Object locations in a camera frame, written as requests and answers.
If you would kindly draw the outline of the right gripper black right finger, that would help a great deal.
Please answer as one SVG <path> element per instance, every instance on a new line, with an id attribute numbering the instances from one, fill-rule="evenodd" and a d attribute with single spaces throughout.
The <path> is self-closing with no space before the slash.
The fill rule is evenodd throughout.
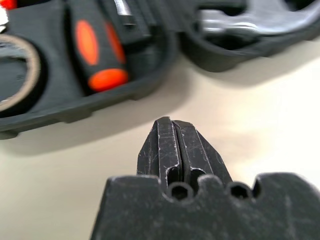
<path id="1" fill-rule="evenodd" d="M 197 187 L 198 178 L 202 175 L 214 175 L 224 186 L 233 181 L 220 154 L 193 124 L 174 120 L 173 126 L 178 140 L 185 183 Z"/>

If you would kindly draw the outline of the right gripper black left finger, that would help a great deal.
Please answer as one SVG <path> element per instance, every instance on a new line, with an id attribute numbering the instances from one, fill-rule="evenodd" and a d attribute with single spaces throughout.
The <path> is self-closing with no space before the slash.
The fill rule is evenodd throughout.
<path id="1" fill-rule="evenodd" d="M 153 175 L 162 181 L 168 179 L 171 169 L 180 165 L 178 140 L 171 119 L 161 117 L 153 126 L 137 158 L 138 175 Z"/>

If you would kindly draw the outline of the black orange screwdriver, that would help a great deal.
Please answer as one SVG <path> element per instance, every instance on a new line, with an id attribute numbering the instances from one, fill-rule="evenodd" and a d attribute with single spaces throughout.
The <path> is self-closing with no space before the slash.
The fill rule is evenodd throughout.
<path id="1" fill-rule="evenodd" d="M 66 0 L 72 47 L 86 86 L 104 92 L 128 83 L 126 55 L 97 0 Z"/>

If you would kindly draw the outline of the black electrical tape roll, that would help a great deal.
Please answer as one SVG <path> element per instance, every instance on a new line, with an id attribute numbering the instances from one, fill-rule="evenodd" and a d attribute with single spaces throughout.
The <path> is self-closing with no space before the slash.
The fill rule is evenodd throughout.
<path id="1" fill-rule="evenodd" d="M 42 96 L 48 68 L 31 42 L 0 34 L 0 118 L 24 114 Z"/>

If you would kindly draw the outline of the black tool case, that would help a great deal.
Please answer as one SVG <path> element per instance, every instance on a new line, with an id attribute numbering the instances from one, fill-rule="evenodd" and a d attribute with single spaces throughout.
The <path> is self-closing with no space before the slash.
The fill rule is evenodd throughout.
<path id="1" fill-rule="evenodd" d="M 244 31 L 207 35 L 201 10 L 237 16 L 249 0 L 96 0 L 123 47 L 128 83 L 94 92 L 85 84 L 71 39 L 67 0 L 0 0 L 0 34 L 23 38 L 37 47 L 47 66 L 43 94 L 27 112 L 0 118 L 0 140 L 56 123 L 72 123 L 114 104 L 139 99 L 158 87 L 184 53 L 209 72 L 278 53 L 320 35 L 320 18 L 298 31 L 254 35 Z M 284 0 L 298 11 L 315 0 Z"/>

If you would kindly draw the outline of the black orange claw hammer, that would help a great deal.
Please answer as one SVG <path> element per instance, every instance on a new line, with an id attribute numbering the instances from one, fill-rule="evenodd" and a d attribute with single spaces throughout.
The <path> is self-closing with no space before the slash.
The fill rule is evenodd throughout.
<path id="1" fill-rule="evenodd" d="M 301 30 L 320 18 L 320 0 L 291 11 L 284 0 L 248 0 L 247 9 L 230 16 L 217 9 L 199 11 L 200 27 L 206 35 L 243 31 L 255 36 L 277 36 Z"/>

